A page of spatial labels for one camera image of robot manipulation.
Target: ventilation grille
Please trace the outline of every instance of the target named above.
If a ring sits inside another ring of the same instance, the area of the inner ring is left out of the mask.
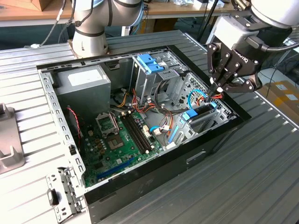
[[[180,140],[180,138],[182,137],[182,135],[183,135],[183,133],[182,133],[182,132],[180,132],[180,133],[178,134],[178,136],[177,136],[176,140],[174,141],[174,143],[175,143],[175,144],[177,144],[177,143],[178,143],[178,141]]]

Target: metal bracket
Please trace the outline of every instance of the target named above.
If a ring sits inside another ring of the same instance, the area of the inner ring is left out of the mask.
[[[0,174],[25,163],[14,109],[0,104]]]
[[[55,206],[54,211],[58,223],[86,210],[84,197],[77,198],[75,195],[73,178],[76,178],[76,175],[72,167],[58,168],[46,176],[49,203]]]

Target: yellow wire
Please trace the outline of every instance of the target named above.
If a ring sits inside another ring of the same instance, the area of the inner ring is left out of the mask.
[[[121,108],[121,107],[123,107],[124,105],[125,105],[125,103],[126,103],[126,99],[127,99],[127,93],[125,94],[125,96],[124,96],[124,98],[123,98],[123,101],[122,101],[122,103],[120,104],[120,105],[118,105],[117,107],[118,108]]]

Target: chipset chip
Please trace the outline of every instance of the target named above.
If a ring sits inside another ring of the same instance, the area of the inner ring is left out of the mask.
[[[107,142],[111,150],[124,146],[119,134],[107,138]]]

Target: cardboard box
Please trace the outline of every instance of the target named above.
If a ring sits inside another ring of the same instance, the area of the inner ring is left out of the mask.
[[[258,92],[266,98],[269,83]],[[288,81],[271,83],[267,100],[296,124],[299,124],[299,90]]]
[[[0,0],[0,4],[43,11],[52,0]]]

